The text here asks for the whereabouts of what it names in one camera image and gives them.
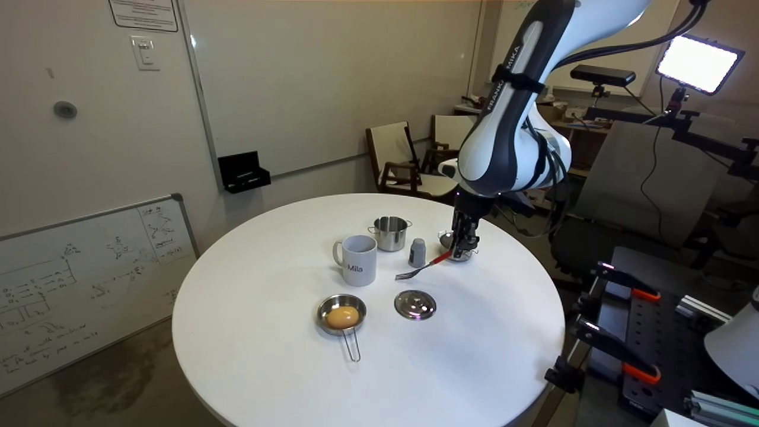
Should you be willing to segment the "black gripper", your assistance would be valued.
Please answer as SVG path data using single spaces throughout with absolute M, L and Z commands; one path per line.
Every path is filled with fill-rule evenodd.
M 439 238 L 440 250 L 456 251 L 456 263 L 474 257 L 478 238 L 478 222 L 491 211 L 491 200 L 460 191 L 453 204 L 450 232 Z

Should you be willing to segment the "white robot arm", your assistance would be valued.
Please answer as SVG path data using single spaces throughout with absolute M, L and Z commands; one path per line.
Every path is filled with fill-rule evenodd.
M 444 245 L 465 261 L 496 200 L 558 185 L 571 166 L 568 141 L 539 113 L 562 59 L 635 24 L 649 0 L 536 0 L 519 24 L 491 94 L 456 160 L 456 209 Z

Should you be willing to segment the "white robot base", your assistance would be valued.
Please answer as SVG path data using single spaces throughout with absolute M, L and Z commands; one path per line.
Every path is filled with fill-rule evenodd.
M 725 326 L 704 337 L 704 349 L 721 372 L 759 400 L 759 288 Z

